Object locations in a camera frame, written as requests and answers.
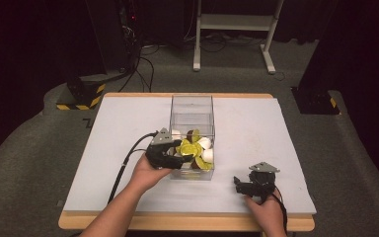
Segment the hand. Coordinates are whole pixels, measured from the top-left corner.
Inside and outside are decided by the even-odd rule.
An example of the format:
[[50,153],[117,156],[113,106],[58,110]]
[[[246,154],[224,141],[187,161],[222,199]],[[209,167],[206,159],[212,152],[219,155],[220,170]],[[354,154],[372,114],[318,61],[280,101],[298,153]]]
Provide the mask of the hand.
[[[278,198],[280,193],[273,192]],[[283,216],[279,203],[273,196],[268,196],[266,201],[259,205],[249,196],[245,196],[245,202],[254,215],[257,224],[265,232],[267,237],[287,236],[283,225]]]
[[145,154],[137,161],[127,188],[135,189],[143,195],[146,191],[154,187],[163,177],[171,173],[171,169],[154,169]]

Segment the forearm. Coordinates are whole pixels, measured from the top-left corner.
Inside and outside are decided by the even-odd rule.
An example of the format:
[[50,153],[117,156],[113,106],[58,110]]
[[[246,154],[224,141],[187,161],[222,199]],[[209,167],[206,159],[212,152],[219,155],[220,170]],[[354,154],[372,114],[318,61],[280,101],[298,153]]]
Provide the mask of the forearm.
[[125,187],[81,236],[124,236],[142,195],[142,191]]

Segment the person's left hand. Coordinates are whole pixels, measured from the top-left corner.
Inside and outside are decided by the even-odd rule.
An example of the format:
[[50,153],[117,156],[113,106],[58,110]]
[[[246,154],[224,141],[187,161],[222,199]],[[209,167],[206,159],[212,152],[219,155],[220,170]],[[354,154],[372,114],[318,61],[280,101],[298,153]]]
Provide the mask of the person's left hand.
[[171,173],[171,169],[154,169],[143,154],[134,167],[128,187],[136,189],[141,194],[154,187],[163,177]]

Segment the person's right hand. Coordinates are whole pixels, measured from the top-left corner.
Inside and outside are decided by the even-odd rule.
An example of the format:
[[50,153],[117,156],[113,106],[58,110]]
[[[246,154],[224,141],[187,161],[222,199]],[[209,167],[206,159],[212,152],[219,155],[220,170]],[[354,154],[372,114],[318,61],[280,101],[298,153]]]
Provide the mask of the person's right hand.
[[[273,193],[278,198],[280,197],[277,190]],[[287,236],[283,225],[282,210],[275,197],[268,196],[266,201],[259,205],[251,197],[245,196],[245,202],[267,237]]]

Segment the white tabletop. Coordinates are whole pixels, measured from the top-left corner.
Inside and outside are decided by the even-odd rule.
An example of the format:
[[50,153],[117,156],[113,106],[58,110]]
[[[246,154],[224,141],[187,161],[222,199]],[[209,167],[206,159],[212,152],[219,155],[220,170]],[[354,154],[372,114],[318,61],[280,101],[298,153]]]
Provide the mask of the white tabletop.
[[[64,211],[100,211],[121,163],[143,135],[169,127],[171,97],[104,96]],[[249,167],[277,167],[276,185],[290,214],[314,214],[297,154],[277,99],[213,97],[215,170],[211,181],[165,177],[141,199],[137,211],[247,213],[233,176],[248,182]],[[151,138],[137,148],[147,148]],[[131,155],[118,185],[128,182],[141,152]]]

